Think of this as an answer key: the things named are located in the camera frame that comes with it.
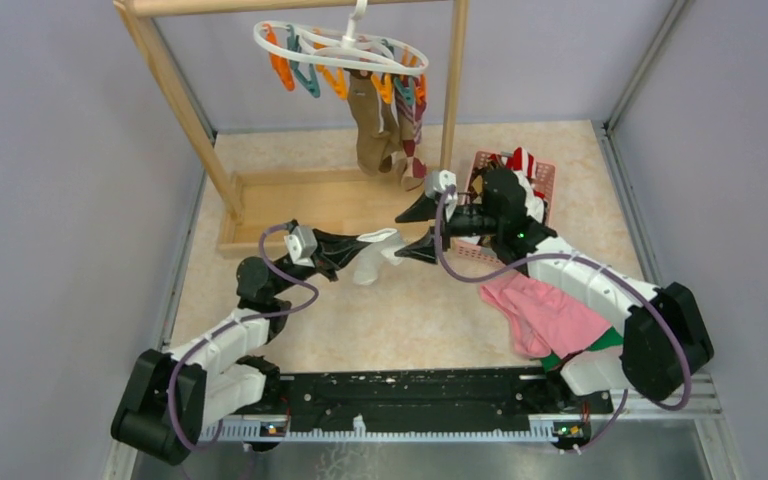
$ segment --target beige floor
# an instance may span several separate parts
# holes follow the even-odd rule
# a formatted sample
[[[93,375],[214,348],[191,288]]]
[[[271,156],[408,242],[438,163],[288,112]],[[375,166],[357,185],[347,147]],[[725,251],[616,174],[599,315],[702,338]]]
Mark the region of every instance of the beige floor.
[[[441,128],[423,131],[420,157],[439,155]],[[351,165],[351,130],[221,135],[216,150],[229,171]],[[523,146],[558,166],[552,227],[584,253],[640,277],[628,230],[590,122],[458,126],[453,166],[463,171],[477,150]],[[234,308],[239,260],[216,253],[222,203],[205,188],[172,345],[212,327]],[[489,267],[453,259],[463,273]],[[522,365],[500,313],[481,302],[477,287],[459,283],[439,267],[406,261],[386,265],[377,283],[328,283],[316,278],[320,300],[290,317],[284,332],[258,353],[283,371],[345,371]],[[294,304],[309,295],[282,295]]]

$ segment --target hanging sock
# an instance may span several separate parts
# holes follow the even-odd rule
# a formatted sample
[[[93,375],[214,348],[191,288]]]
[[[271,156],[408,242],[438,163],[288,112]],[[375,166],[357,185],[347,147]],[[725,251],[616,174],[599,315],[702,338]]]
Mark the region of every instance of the hanging sock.
[[[370,176],[387,172],[392,168],[391,156],[401,150],[398,124],[390,106],[379,98],[369,72],[349,73],[347,101],[358,127],[358,167]]]
[[[399,137],[406,158],[400,162],[399,182],[405,190],[422,185],[428,168],[416,157],[416,146],[422,141],[422,115],[428,103],[416,95],[416,80],[411,77],[396,77],[396,111],[399,117]]]

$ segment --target green cloth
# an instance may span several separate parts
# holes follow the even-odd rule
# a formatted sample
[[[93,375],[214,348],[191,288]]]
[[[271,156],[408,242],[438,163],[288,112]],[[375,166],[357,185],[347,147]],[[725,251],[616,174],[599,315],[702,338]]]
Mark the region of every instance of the green cloth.
[[[607,332],[605,332],[601,337],[593,342],[592,345],[587,347],[587,350],[591,352],[598,352],[599,350],[604,350],[608,347],[616,347],[619,345],[622,345],[622,336],[620,335],[620,332],[614,329],[614,327],[611,327]],[[561,363],[561,357],[555,355],[555,352],[552,352],[552,354],[548,357],[541,358],[540,363],[543,364],[543,370],[548,372]]]

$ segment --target red and white cloth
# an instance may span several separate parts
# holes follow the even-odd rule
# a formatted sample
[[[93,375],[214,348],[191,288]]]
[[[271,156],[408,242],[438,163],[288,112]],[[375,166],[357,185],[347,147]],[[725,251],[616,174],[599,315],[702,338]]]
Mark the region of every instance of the red and white cloth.
[[[417,79],[408,77],[393,76],[394,82],[400,82],[405,88],[411,88],[412,83]],[[402,173],[401,184],[405,190],[412,190],[422,185],[428,168],[425,163],[416,157],[416,147],[422,142],[422,115],[428,108],[428,102],[416,95],[414,90],[413,105],[409,105],[407,99],[401,94],[400,89],[396,90],[396,111],[399,118],[399,130],[402,137],[402,148],[405,151],[404,172]]]
[[[514,171],[520,186],[525,190],[525,207],[528,209],[528,215],[542,222],[546,214],[546,205],[543,203],[546,196],[535,190],[532,184],[534,176],[537,175],[537,161],[534,155],[526,152],[522,147],[517,147],[513,155],[503,157],[503,163],[505,168]]]

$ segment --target teal clip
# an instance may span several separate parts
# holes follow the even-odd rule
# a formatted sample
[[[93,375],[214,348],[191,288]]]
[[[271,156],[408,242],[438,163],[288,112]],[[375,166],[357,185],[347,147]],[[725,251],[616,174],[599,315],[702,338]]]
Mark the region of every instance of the teal clip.
[[[392,45],[390,45],[390,42],[388,42],[386,38],[382,38],[381,43],[383,43],[384,46],[387,47],[387,50],[390,50],[390,53],[392,53],[394,57],[396,56],[396,49],[393,48]]]
[[[390,42],[388,42],[386,38],[382,38],[381,43],[387,48],[387,50],[390,50],[390,53],[393,54],[393,57],[396,56],[396,49],[393,48],[392,45],[390,45]],[[399,77],[405,78],[404,75],[401,75],[401,76],[393,75],[393,86],[396,87],[396,91],[404,99],[405,103],[409,107],[412,107],[416,103],[416,96],[413,93],[414,87],[415,87],[413,77],[408,77],[407,87],[402,85],[402,81],[399,80]]]
[[[301,46],[299,45],[299,36],[296,35],[295,29],[293,29],[292,25],[287,25],[287,29],[290,31],[289,37],[287,37],[287,49],[293,52],[301,52]],[[290,70],[293,71],[293,75],[296,77],[296,80],[299,81],[299,83],[302,84],[302,86],[310,92],[310,94],[313,96],[313,98],[319,98],[319,80],[316,78],[316,68],[313,66],[312,63],[309,63],[307,66],[309,68],[309,75],[310,79],[305,78],[304,74],[299,71],[299,62],[295,62],[293,60],[289,61],[290,63]]]
[[[407,77],[408,86],[405,87],[402,85],[402,79],[404,78],[403,75],[393,75],[393,86],[396,87],[397,94],[401,95],[405,100],[405,103],[409,107],[412,107],[416,103],[416,95],[414,95],[414,92],[416,92],[416,84],[413,81],[413,77]]]

